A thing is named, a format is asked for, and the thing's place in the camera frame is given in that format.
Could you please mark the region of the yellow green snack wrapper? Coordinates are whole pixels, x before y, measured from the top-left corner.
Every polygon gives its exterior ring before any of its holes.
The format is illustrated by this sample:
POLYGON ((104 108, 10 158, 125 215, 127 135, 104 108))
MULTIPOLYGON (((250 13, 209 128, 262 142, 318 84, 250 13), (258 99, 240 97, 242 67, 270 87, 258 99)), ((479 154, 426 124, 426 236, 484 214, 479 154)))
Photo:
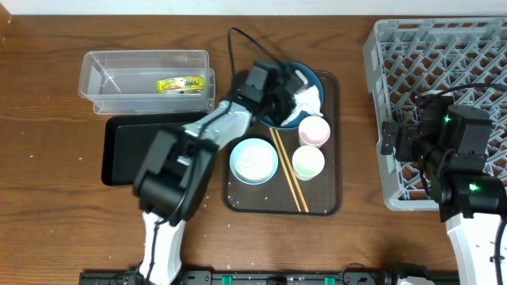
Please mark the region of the yellow green snack wrapper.
POLYGON ((157 81, 158 93, 200 93, 205 90, 204 78, 184 76, 157 81))

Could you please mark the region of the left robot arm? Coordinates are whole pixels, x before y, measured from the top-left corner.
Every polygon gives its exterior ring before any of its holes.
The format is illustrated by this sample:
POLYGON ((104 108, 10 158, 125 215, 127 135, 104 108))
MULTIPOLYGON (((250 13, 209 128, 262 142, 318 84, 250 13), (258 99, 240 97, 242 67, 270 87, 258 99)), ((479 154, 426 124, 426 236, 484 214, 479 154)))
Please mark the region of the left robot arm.
POLYGON ((295 107, 293 96, 315 80, 314 71, 302 63, 258 60, 246 76, 233 74, 227 99, 214 111, 156 133, 133 185, 146 227, 137 284, 176 279, 185 224, 204 198, 218 153, 256 120, 269 118, 280 126, 295 107))

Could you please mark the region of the brown serving tray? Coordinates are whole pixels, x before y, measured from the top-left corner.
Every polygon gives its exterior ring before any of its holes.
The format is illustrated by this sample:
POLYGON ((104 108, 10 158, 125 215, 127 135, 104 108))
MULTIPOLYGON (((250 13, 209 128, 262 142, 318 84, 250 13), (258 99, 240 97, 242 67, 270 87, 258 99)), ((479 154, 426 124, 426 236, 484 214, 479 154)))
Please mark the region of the brown serving tray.
MULTIPOLYGON (((336 77, 326 71, 316 72, 322 83, 325 99, 323 117, 331 128, 327 142, 320 147, 325 158, 323 171, 311 180, 299 180, 309 212, 298 212, 281 162, 274 176, 263 184, 244 184, 234 177, 230 170, 229 157, 232 149, 242 141, 236 139, 227 147, 227 158, 223 167, 224 204, 232 211, 267 215, 328 216, 341 207, 341 131, 340 131, 340 89, 336 77)), ((284 142, 289 159, 299 147, 298 129, 278 130, 284 142)), ((265 139, 275 146, 269 127, 258 123, 245 135, 247 139, 265 139)))

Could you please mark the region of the wooden chopstick right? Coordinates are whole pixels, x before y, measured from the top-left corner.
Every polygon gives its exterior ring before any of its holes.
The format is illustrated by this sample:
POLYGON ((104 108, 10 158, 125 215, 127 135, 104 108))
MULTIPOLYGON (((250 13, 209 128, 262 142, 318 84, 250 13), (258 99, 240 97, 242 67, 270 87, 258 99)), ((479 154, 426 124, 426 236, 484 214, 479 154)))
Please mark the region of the wooden chopstick right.
POLYGON ((290 178, 290 185, 292 188, 292 192, 294 194, 294 198, 296 200, 296 205, 299 209, 299 211, 304 210, 305 213, 309 212, 309 207, 307 206, 307 201, 305 200, 304 194, 301 190, 301 187, 299 186, 298 179, 295 175, 295 170, 293 169, 293 164, 291 163, 291 160, 289 159, 288 152, 286 151, 284 142, 281 138, 280 132, 277 129, 272 129, 273 134, 276 136, 276 140, 278 142, 278 146, 280 148, 280 152, 283 154, 284 162, 286 164, 286 169, 291 175, 290 178))

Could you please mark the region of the wooden chopstick left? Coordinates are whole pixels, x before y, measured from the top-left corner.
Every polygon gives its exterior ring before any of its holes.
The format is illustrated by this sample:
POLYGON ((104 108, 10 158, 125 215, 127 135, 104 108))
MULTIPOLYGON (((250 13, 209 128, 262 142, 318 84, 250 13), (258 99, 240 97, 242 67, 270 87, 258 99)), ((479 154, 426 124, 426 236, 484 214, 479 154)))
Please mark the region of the wooden chopstick left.
POLYGON ((280 134, 277 129, 273 129, 272 127, 269 128, 269 133, 274 141, 274 144, 276 147, 276 152, 279 156, 279 159, 280 159, 280 162, 282 165, 282 170, 283 170, 284 176, 288 182, 288 187, 289 187, 290 192, 292 194, 292 198, 294 199, 296 208, 297 208, 298 212, 301 212, 301 206, 299 205, 299 201, 296 196, 294 185, 292 182, 291 174, 289 173, 289 170, 288 170, 288 160, 286 158, 286 152, 285 152, 280 134))

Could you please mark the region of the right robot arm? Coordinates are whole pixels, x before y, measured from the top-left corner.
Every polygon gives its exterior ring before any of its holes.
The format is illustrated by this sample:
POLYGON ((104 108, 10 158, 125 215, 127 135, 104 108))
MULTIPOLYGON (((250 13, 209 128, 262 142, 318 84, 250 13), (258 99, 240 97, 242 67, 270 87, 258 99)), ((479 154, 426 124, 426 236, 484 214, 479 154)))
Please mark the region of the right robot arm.
POLYGON ((413 126, 383 122, 380 153, 414 162, 439 206, 462 284, 506 282, 506 189, 485 173, 493 130, 488 112, 444 96, 423 108, 413 126))

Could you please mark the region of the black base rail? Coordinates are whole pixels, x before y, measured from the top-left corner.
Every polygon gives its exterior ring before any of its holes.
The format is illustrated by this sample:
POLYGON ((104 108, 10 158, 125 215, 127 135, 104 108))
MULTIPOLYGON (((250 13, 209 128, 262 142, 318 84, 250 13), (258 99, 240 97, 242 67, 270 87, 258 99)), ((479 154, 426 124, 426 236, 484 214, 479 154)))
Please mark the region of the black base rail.
POLYGON ((173 285, 368 285, 368 284, 458 284, 457 275, 433 275, 425 271, 390 269, 380 274, 344 272, 334 274, 283 273, 213 273, 207 271, 183 272, 173 285))

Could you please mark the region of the dark blue plate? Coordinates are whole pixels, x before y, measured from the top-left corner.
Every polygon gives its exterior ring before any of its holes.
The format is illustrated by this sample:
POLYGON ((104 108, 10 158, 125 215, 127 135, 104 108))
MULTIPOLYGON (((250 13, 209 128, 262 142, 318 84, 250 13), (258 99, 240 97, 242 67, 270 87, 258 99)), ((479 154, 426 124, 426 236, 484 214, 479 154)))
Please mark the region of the dark blue plate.
MULTIPOLYGON (((323 89, 322 83, 321 83, 317 73, 315 71, 313 71, 310 67, 308 67, 302 63, 285 61, 284 65, 286 67, 291 67, 293 70, 301 71, 302 74, 308 79, 309 86, 316 86, 316 89, 318 90, 319 100, 320 100, 319 110, 322 111, 322 105, 325 102, 324 101, 325 94, 324 94, 324 89, 323 89)), ((303 119, 305 119, 306 117, 308 117, 310 115, 311 114, 309 112, 302 111, 294 120, 292 120, 291 122, 288 122, 283 127, 279 127, 279 126, 274 125, 274 123, 272 122, 272 120, 268 116, 265 116, 261 120, 261 122, 265 126, 273 127, 275 129, 279 129, 279 130, 294 130, 294 129, 298 128, 300 122, 303 119)))

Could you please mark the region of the wooden chopstick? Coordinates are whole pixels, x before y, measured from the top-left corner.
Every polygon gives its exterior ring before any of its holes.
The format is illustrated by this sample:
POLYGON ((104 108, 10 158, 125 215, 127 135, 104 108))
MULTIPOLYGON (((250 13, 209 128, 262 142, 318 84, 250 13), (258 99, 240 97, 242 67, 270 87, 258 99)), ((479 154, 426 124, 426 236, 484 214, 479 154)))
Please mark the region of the wooden chopstick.
POLYGON ((295 170, 293 169, 293 164, 291 163, 291 160, 289 159, 288 152, 286 151, 284 142, 281 138, 280 132, 277 129, 272 129, 273 134, 276 136, 276 140, 278 142, 278 146, 280 148, 280 152, 283 154, 284 162, 286 164, 286 169, 291 175, 290 178, 290 185, 292 188, 292 192, 294 194, 294 198, 296 200, 296 205, 299 209, 299 211, 304 210, 305 213, 309 212, 309 207, 307 206, 307 201, 305 200, 304 194, 301 190, 301 187, 299 186, 298 179, 295 175, 295 170))
POLYGON ((296 196, 294 185, 292 182, 291 174, 289 173, 289 170, 288 170, 288 160, 286 158, 286 152, 285 152, 280 134, 277 129, 273 129, 272 127, 269 128, 269 133, 274 141, 274 144, 276 147, 276 152, 279 156, 279 159, 280 159, 280 162, 282 165, 282 170, 283 170, 284 176, 288 182, 288 187, 289 187, 290 192, 292 194, 292 198, 294 199, 296 208, 297 208, 298 212, 301 212, 301 206, 299 205, 299 201, 296 196))

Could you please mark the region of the white napkin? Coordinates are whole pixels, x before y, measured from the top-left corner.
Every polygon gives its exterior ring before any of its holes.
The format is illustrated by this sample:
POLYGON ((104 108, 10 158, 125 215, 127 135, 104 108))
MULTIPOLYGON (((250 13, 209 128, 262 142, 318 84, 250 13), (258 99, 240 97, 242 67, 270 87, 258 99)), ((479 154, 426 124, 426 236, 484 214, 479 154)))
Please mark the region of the white napkin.
POLYGON ((312 85, 302 91, 294 94, 295 108, 290 116, 281 124, 285 126, 295 120, 302 112, 306 112, 310 116, 322 117, 320 92, 316 85, 312 85))

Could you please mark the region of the clear plastic bin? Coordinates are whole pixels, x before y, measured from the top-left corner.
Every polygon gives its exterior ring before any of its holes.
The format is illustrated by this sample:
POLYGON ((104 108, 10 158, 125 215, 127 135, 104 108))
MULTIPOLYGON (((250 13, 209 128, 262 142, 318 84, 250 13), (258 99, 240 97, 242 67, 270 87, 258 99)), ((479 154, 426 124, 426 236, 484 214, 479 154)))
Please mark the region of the clear plastic bin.
POLYGON ((83 58, 78 95, 91 101, 98 115, 210 112, 215 71, 204 50, 90 51, 83 58), (204 79, 204 89, 158 91, 158 82, 185 76, 204 79))

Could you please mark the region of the pink cup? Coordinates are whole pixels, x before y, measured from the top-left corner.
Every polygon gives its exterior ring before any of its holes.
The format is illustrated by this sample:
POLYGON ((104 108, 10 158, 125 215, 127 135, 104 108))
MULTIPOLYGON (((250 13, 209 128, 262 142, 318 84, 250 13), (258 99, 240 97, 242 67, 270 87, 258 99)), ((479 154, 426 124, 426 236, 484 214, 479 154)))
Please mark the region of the pink cup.
POLYGON ((308 116, 298 127, 299 144, 320 148, 331 135, 330 125, 319 116, 308 116))

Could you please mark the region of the light green cup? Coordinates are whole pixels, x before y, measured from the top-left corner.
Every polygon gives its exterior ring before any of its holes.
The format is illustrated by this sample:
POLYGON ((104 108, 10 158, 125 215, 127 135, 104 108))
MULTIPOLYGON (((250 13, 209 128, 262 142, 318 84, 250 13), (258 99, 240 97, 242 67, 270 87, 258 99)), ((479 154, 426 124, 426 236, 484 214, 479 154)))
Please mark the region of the light green cup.
POLYGON ((313 179, 321 173, 324 166, 324 155, 315 146, 300 146, 292 155, 293 170, 301 181, 313 179))

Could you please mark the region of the black tray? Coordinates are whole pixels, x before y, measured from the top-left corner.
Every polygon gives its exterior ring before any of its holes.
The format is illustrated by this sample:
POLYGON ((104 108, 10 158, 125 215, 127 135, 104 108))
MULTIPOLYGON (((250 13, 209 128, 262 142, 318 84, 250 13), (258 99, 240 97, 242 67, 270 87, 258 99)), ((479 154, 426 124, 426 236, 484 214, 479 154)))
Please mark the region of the black tray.
POLYGON ((106 122, 101 180, 107 186, 133 184, 156 133, 165 125, 193 123, 204 112, 114 116, 106 122))

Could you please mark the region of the light blue rice bowl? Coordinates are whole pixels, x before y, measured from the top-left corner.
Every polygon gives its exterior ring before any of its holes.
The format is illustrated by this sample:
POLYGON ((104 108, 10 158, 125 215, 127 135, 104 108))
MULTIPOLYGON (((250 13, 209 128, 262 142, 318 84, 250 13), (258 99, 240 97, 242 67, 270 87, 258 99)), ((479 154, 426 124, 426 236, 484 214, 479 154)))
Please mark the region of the light blue rice bowl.
POLYGON ((239 142, 229 157, 230 170, 244 184, 257 185, 270 180, 279 165, 274 146, 265 139, 251 138, 239 142))

